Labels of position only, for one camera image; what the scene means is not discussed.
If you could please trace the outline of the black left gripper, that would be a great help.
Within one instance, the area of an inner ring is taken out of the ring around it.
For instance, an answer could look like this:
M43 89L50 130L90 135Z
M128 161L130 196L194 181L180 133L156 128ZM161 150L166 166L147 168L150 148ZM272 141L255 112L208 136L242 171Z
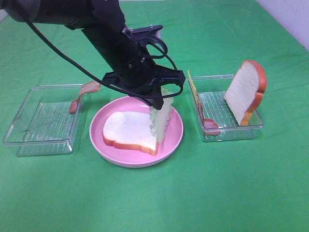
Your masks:
M164 104L161 87L168 84L177 85L180 90L168 95L174 97L182 93L184 82L183 71L155 65L148 70L129 73L125 76L108 72L104 75L101 84L132 97L141 97L141 100L149 106L161 110Z

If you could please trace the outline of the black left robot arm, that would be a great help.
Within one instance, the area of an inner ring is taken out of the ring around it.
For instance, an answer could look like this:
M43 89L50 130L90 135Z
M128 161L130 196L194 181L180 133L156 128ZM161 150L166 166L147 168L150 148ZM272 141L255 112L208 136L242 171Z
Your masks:
M80 29L112 68L98 82L155 109L162 108L166 97L162 86L183 87L181 70L155 63L168 58L167 46L160 38L162 26L128 28L116 0L3 0L0 7L14 20L27 23L44 42L47 38L35 23Z

